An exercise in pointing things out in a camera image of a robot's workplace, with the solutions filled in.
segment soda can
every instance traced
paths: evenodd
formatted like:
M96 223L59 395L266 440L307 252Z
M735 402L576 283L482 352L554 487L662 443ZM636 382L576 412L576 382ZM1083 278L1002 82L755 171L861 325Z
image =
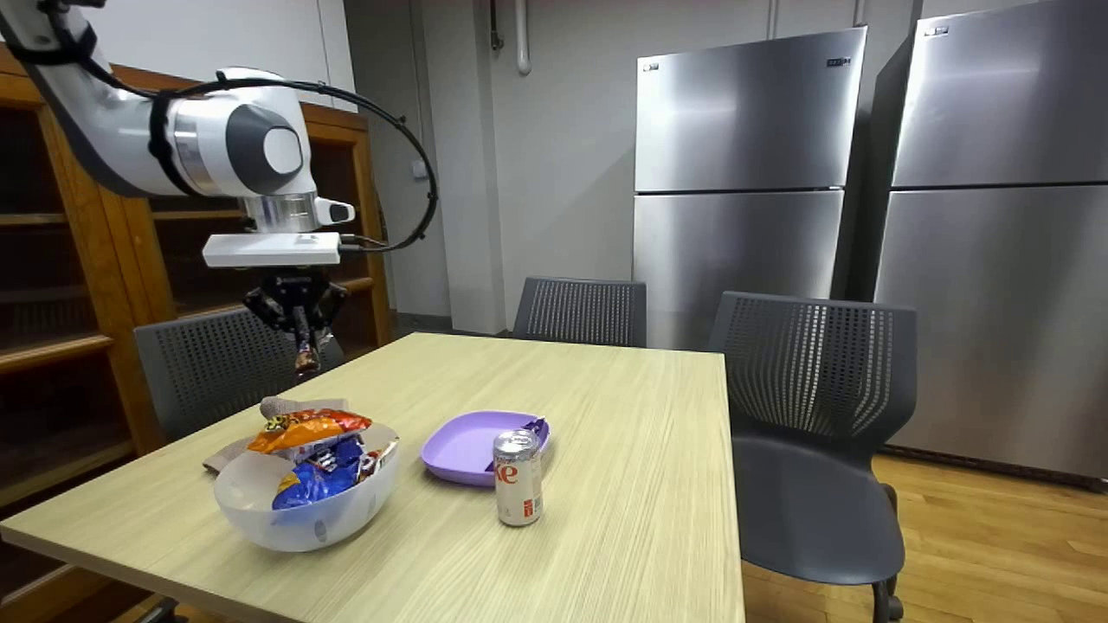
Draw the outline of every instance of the soda can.
M505 430L493 443L497 512L503 527L530 527L544 516L540 440L530 430Z

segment stainless steel refrigerator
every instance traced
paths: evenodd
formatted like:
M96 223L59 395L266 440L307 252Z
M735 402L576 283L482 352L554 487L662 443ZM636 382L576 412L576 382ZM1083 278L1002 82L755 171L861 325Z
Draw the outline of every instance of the stainless steel refrigerator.
M636 64L648 345L708 345L724 292L830 292L861 47L857 28Z
M1108 2L932 16L902 99L876 301L918 307L894 443L1108 477Z

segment table top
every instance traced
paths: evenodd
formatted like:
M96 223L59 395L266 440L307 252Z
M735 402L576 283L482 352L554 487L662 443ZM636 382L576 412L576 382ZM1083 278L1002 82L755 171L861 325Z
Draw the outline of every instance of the table top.
M222 518L202 460L255 410L4 518L0 535L229 620L740 620L727 377L715 352L409 335L288 398L348 398L401 435L381 516L315 554ZM493 493L438 481L453 417L544 417L544 518L505 529Z

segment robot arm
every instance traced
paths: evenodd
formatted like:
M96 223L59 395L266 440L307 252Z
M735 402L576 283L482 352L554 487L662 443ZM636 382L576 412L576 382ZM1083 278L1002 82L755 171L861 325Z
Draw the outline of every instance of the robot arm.
M315 368L341 307L341 292L319 272L341 262L341 233L315 227L352 223L352 208L315 194L298 96L280 88L135 95L112 79L96 36L73 8L105 0L0 0L0 36L50 96L80 163L117 194L239 196L252 233L213 234L206 262L266 269L245 305L293 335L298 368Z

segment food package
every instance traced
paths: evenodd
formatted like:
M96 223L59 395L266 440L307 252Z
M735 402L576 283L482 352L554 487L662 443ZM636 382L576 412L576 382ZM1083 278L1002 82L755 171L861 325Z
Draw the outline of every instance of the food package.
M300 510L341 496L370 477L378 463L381 450L368 450L363 435L315 443L311 452L300 452L290 473L276 485L275 510Z
M300 412L270 417L266 430L252 435L250 450L298 458L315 443L352 435L370 425L375 420L352 417L342 410L300 410Z

